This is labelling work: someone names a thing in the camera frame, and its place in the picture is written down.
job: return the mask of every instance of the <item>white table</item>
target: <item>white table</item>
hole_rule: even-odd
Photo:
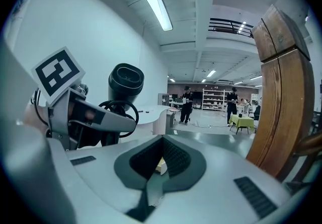
[[[170,102],[171,107],[173,108],[173,105],[183,105],[183,102]]]
[[[167,109],[170,109],[169,106],[136,106],[136,109],[143,111],[139,113],[139,122],[135,131],[130,136],[122,138],[122,142],[141,139],[152,134],[166,133]],[[126,113],[135,119],[133,109],[129,109]]]

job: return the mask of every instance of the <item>chair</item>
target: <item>chair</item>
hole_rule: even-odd
[[[249,112],[248,113],[248,116],[250,116],[250,114],[253,114],[254,116],[253,117],[251,117],[251,118],[253,118],[254,120],[259,120],[260,119],[260,113],[261,113],[261,106],[260,105],[258,105],[257,107],[256,107],[256,110],[255,110],[255,112]]]

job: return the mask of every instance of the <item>wooden panel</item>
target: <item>wooden panel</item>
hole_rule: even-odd
[[[286,49],[290,51],[291,48],[298,48],[310,59],[304,38],[297,24],[291,18],[271,5],[262,20],[272,37],[277,53]]]
[[[310,62],[295,49],[278,58],[282,100],[274,139],[260,168],[283,180],[294,166],[298,141],[306,137],[313,118],[314,79]]]
[[[259,23],[252,29],[252,34],[256,42],[258,55],[261,62],[276,55],[276,50],[272,38],[263,22],[260,20]]]
[[[261,118],[246,159],[259,166],[272,143],[280,113],[281,78],[278,59],[262,65],[263,99]]]

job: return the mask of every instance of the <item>table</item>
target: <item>table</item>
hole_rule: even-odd
[[[251,117],[238,117],[237,115],[231,115],[229,123],[234,123],[237,127],[236,134],[238,130],[241,128],[247,128],[247,133],[249,133],[248,128],[250,127],[251,130],[254,130],[254,120]]]
[[[136,106],[136,109],[143,111],[139,113],[139,122],[135,131],[130,136],[122,138],[122,142],[152,134],[166,133],[167,110],[170,109],[169,106]],[[135,118],[135,113],[131,108],[127,111],[127,114]]]
[[[183,105],[183,102],[170,102],[171,107],[173,108],[173,105]]]

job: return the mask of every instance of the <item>white wall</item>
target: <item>white wall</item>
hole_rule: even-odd
[[[321,110],[321,93],[320,84],[322,80],[322,32],[319,23],[313,14],[309,11],[309,17],[305,24],[312,42],[307,42],[307,49],[310,54],[311,64],[314,75],[314,89],[315,89],[315,100],[314,100],[314,111]]]
[[[108,76],[118,63],[129,63],[145,74],[135,105],[157,103],[167,91],[165,61],[159,45],[122,0],[31,0],[19,29],[14,55],[30,69],[47,55],[67,46],[85,70],[87,100],[107,100]]]

